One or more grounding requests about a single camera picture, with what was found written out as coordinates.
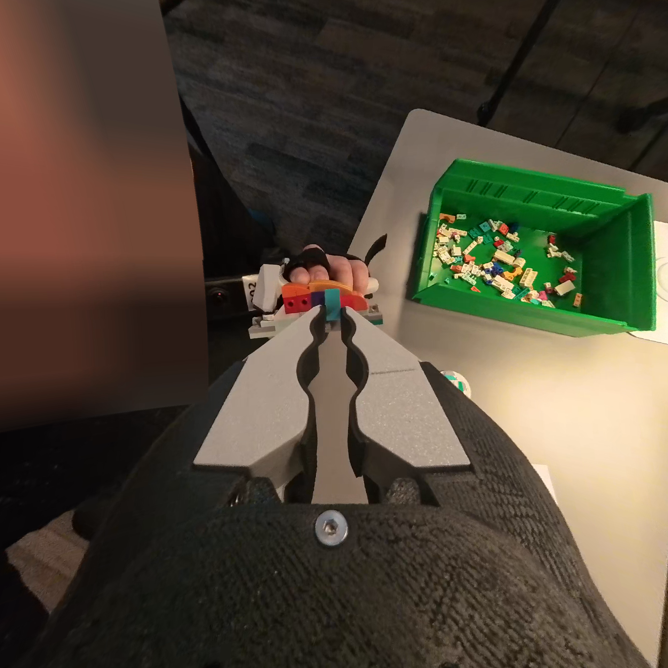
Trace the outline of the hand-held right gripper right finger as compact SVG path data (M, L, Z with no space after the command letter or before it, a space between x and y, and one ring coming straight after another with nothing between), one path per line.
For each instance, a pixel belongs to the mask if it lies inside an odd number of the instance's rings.
M352 308L341 310L341 339L355 385L348 456L368 502L383 503L396 480L408 480L418 502L435 504L428 476L471 478L474 467L446 413L453 385Z

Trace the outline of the green plastic bin with bricks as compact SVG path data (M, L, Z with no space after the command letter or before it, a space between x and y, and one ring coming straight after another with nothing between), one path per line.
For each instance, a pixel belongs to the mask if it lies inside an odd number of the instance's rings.
M582 307L556 308L427 286L441 213L465 213L469 229L494 218L558 234L578 261ZM456 159L436 182L417 242L410 298L571 337L652 331L656 326L655 231L650 194L544 172Z

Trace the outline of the person's left hand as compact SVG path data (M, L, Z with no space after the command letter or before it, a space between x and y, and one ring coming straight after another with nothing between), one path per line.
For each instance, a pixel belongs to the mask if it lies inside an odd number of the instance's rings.
M357 293L372 294L368 289L369 269L361 259L349 255L331 255L315 244L305 246L292 258L283 275L289 282L301 285L332 280Z

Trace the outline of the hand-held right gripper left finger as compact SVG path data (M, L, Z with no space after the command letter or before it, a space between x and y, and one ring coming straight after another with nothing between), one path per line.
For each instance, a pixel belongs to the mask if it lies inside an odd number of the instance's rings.
M194 466L267 478L288 502L312 502L321 306L247 356L194 458Z

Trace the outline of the pile of loose lego bricks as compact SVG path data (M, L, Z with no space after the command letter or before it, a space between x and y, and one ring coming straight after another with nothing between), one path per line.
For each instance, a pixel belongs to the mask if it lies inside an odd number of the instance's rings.
M465 213L439 215L427 286L579 311L580 270L558 234L488 218L469 229Z

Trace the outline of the black tripod leg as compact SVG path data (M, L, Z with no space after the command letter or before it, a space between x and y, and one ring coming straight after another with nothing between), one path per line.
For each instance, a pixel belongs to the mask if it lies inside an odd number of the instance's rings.
M541 6L539 13L535 17L530 28L526 32L526 35L522 39L522 42L519 45L516 53L514 54L511 63L500 78L494 93L478 108L478 126L485 128L493 119L504 96L511 87L514 79L518 75L518 72L522 68L522 65L526 61L526 58L529 56L530 52L536 45L541 33L544 31L548 21L552 17L552 14L555 12L559 4L560 1L545 1Z

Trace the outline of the colourful rainbow lego model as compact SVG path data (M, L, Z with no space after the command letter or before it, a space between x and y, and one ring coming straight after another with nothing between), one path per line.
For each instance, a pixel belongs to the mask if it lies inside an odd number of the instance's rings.
M339 288L341 293L341 309L350 307L374 325L383 324L383 316L379 306L372 301L373 294L363 295L332 280L317 281L301 285L287 283L281 287L281 305L270 314L263 314L253 319L248 329L250 339L270 339L290 324L315 307L324 307L323 291L328 288ZM340 330L340 320L327 322L325 316L325 332Z

